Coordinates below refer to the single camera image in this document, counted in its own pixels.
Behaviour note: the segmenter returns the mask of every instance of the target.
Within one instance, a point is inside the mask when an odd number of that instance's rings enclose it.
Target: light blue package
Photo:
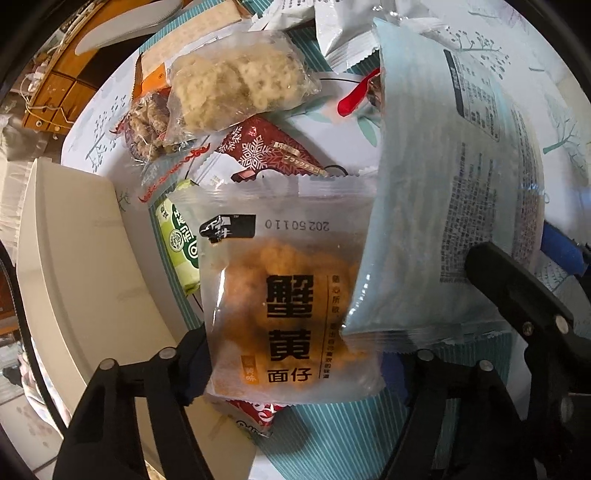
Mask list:
[[[493,241],[532,269],[544,219],[535,133],[490,72],[375,20],[381,45],[379,186],[342,334],[355,348],[413,351],[508,328],[464,274]]]

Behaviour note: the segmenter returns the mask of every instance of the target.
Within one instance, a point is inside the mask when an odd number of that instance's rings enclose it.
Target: white plastic bag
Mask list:
[[[415,33],[446,27],[420,0],[382,0],[381,7],[385,20]]]
[[[357,65],[378,48],[372,32],[379,0],[316,0],[316,38],[335,72]]]
[[[274,0],[250,30],[287,30],[313,18],[314,0]]]
[[[379,356],[339,336],[375,193],[368,183],[285,176],[170,195],[198,237],[208,393],[301,404],[383,388]]]

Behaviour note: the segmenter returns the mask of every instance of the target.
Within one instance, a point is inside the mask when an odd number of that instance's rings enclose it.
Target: snowflake pattern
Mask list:
[[[218,147],[217,151],[227,153],[233,151],[236,146],[242,141],[242,125],[238,125],[232,132],[228,134],[226,139]]]
[[[263,158],[269,150],[270,147],[265,145],[262,135],[259,135],[252,142],[242,144],[242,155],[238,161],[244,168],[261,170],[267,166]]]

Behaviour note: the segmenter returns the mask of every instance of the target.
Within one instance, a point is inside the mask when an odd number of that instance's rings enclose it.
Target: nutrition label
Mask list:
[[[490,79],[475,72],[470,62],[462,61],[451,51],[444,53],[452,76],[457,113],[499,141],[498,113]]]

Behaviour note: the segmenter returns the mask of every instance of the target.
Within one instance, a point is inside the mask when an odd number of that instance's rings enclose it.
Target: clear plastic wrapper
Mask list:
[[[235,33],[206,44],[175,60],[169,75],[168,145],[256,113],[290,110],[321,88],[302,53],[278,31]]]
[[[170,195],[199,233],[209,393],[302,404],[355,401],[383,388],[379,355],[352,352],[339,335],[373,181],[285,176]]]
[[[141,163],[178,151],[179,145],[163,144],[170,119],[169,94],[170,88],[165,88],[136,99],[113,131],[124,136],[131,156]]]

